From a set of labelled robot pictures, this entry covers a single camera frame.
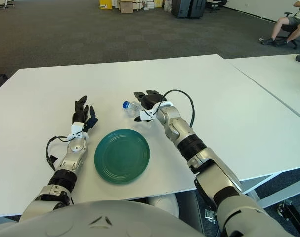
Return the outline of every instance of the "seated person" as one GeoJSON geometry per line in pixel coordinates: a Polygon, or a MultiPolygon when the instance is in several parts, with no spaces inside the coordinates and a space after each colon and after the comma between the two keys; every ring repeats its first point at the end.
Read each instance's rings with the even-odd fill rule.
{"type": "MultiPolygon", "coordinates": [[[[300,7],[300,0],[294,3],[295,7],[300,7]]],[[[279,18],[279,20],[276,22],[273,32],[272,32],[272,37],[263,41],[262,44],[264,45],[278,45],[278,46],[283,46],[287,45],[290,41],[294,40],[300,36],[300,9],[297,12],[297,14],[294,17],[282,17],[279,18]],[[280,32],[282,25],[292,25],[292,26],[297,26],[297,29],[291,33],[291,35],[287,39],[282,39],[279,40],[275,43],[275,38],[280,32]]]]}

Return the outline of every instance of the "gray carpet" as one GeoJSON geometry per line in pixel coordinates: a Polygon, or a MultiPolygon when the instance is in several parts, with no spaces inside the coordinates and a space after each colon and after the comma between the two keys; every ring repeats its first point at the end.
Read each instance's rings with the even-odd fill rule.
{"type": "MultiPolygon", "coordinates": [[[[259,44],[258,38],[268,37],[272,27],[271,22],[225,8],[193,20],[177,19],[160,8],[134,14],[100,10],[98,0],[17,0],[15,8],[0,9],[0,73],[10,77],[19,68],[206,54],[228,59],[300,53],[291,46],[259,44]]],[[[262,198],[298,177],[300,170],[290,171],[257,191],[262,198]]],[[[300,195],[293,200],[300,212],[300,195]]],[[[275,206],[267,211],[298,235],[276,216],[275,206]]],[[[216,227],[208,224],[205,233],[214,236],[216,227]]]]}

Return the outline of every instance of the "white wall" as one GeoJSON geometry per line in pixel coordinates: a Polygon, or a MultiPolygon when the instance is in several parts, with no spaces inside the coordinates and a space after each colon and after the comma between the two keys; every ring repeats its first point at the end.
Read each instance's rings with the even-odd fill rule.
{"type": "Polygon", "coordinates": [[[226,7],[277,21],[284,12],[296,13],[297,0],[228,0],[226,7]]]}

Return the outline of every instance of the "black cable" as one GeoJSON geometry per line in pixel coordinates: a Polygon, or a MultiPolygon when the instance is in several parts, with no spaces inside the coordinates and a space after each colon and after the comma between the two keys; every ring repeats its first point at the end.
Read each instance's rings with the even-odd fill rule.
{"type": "MultiPolygon", "coordinates": [[[[83,128],[82,128],[81,131],[77,132],[75,135],[81,133],[81,132],[83,131],[83,128]]],[[[62,140],[61,138],[67,138],[67,137],[65,137],[65,136],[54,136],[54,137],[52,137],[52,138],[47,142],[47,145],[46,145],[46,150],[45,150],[46,161],[48,162],[48,164],[50,165],[50,167],[53,169],[53,171],[55,171],[55,167],[54,167],[53,164],[54,164],[54,162],[57,160],[57,158],[56,158],[56,157],[52,157],[52,159],[50,159],[50,157],[49,157],[48,148],[49,148],[50,143],[53,142],[55,139],[59,139],[61,142],[70,142],[70,141],[72,141],[75,137],[73,137],[73,138],[70,139],[70,140],[66,140],[66,141],[62,140]]]]}
{"type": "Polygon", "coordinates": [[[191,104],[191,108],[192,108],[192,115],[191,115],[191,121],[190,121],[189,127],[192,127],[193,124],[194,124],[194,120],[195,120],[195,108],[194,108],[194,103],[193,103],[193,100],[190,98],[190,96],[189,96],[186,92],[184,92],[184,91],[182,91],[182,90],[174,89],[174,90],[169,90],[168,92],[166,92],[166,93],[162,96],[161,101],[160,101],[160,103],[159,103],[159,106],[157,107],[156,111],[155,111],[153,114],[156,114],[156,112],[159,110],[160,105],[161,105],[161,103],[163,102],[165,96],[166,96],[167,94],[173,92],[173,91],[181,92],[181,93],[183,93],[184,95],[186,95],[186,96],[188,97],[188,99],[189,99],[189,101],[190,101],[190,104],[191,104]]]}
{"type": "Polygon", "coordinates": [[[220,227],[218,227],[218,231],[217,231],[217,234],[215,235],[215,237],[218,237],[219,233],[220,233],[220,227]]]}

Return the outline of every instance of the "black suitcase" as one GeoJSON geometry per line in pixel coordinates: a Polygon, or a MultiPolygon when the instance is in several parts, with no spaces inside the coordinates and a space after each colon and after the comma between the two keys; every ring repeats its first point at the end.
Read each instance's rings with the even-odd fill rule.
{"type": "Polygon", "coordinates": [[[189,6],[188,17],[200,18],[204,14],[206,0],[192,0],[189,6]]]}
{"type": "Polygon", "coordinates": [[[174,14],[174,16],[187,17],[190,2],[190,0],[173,0],[171,11],[174,14]]]}

